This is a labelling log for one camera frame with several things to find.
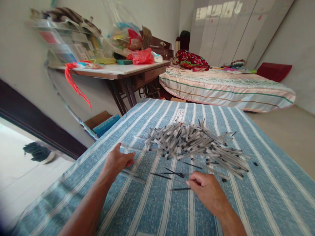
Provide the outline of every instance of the shoe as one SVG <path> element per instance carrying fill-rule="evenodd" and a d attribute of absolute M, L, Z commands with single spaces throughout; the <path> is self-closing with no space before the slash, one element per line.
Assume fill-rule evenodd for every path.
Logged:
<path fill-rule="evenodd" d="M 23 150 L 32 154 L 32 161 L 37 161 L 43 165 L 49 163 L 55 157 L 55 154 L 52 151 L 48 150 L 46 147 L 40 146 L 36 142 L 25 145 Z"/>

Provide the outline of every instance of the wooden dresser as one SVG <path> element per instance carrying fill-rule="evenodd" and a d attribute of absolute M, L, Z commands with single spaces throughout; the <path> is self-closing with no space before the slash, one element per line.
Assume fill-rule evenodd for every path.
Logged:
<path fill-rule="evenodd" d="M 152 36 L 150 48 L 153 52 L 161 55 L 165 61 L 170 61 L 174 57 L 174 50 L 170 49 L 170 47 L 170 43 Z"/>

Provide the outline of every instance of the red plastic bag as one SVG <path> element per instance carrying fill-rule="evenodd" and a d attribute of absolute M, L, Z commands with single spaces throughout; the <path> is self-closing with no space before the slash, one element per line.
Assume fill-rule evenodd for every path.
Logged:
<path fill-rule="evenodd" d="M 127 57 L 128 60 L 132 60 L 134 65 L 153 64 L 154 56 L 151 53 L 151 48 L 141 51 L 134 51 Z"/>

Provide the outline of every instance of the wardrobe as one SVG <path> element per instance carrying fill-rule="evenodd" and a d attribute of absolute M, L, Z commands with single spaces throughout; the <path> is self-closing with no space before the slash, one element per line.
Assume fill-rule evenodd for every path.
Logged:
<path fill-rule="evenodd" d="M 213 67 L 254 69 L 293 0 L 195 0 L 189 51 Z"/>

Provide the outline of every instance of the blue striped tablecloth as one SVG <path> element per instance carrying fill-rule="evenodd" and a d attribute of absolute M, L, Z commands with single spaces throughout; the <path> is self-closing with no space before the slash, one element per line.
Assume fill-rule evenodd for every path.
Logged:
<path fill-rule="evenodd" d="M 127 112 L 25 210 L 10 233 L 56 235 L 97 179 L 109 151 L 121 141 L 142 149 L 143 140 L 134 135 L 146 137 L 150 127 L 172 123 L 180 109 L 182 120 L 197 123 L 206 118 L 207 127 L 217 134 L 237 131 L 228 145 L 252 156 L 243 180 L 221 170 L 230 180 L 220 181 L 248 235 L 315 235 L 314 181 L 243 111 L 155 99 L 143 99 Z M 117 177 L 98 235 L 223 235 L 217 219 L 191 190 L 170 191 L 185 184 L 150 174 L 164 172 L 164 167 L 176 172 L 193 172 L 195 167 L 166 160 L 159 152 L 136 153 L 136 159 L 140 166 L 132 170 L 146 184 Z"/>

